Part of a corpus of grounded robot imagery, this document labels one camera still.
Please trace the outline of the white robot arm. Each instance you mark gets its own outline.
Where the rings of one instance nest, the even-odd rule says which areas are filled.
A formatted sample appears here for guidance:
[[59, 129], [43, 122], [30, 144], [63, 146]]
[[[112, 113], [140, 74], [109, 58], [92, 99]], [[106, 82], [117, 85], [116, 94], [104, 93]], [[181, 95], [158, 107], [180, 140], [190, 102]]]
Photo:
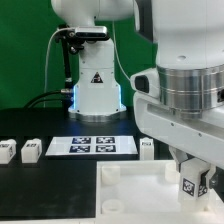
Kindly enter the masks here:
[[78, 38], [134, 17], [156, 43], [156, 66], [132, 76], [141, 132], [169, 145], [180, 189], [202, 197], [224, 170], [224, 0], [51, 0]]

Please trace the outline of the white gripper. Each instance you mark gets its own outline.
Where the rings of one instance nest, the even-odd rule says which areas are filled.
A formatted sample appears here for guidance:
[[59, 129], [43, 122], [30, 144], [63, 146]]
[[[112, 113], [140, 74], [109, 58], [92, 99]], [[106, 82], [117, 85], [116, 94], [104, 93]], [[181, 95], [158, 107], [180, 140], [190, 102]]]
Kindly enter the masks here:
[[170, 145], [178, 172], [188, 160], [186, 153], [213, 164], [200, 174], [199, 194], [207, 194], [216, 184], [214, 165], [224, 169], [224, 106], [204, 111], [201, 119], [185, 120], [155, 105], [145, 94], [136, 92], [133, 101], [139, 130]]

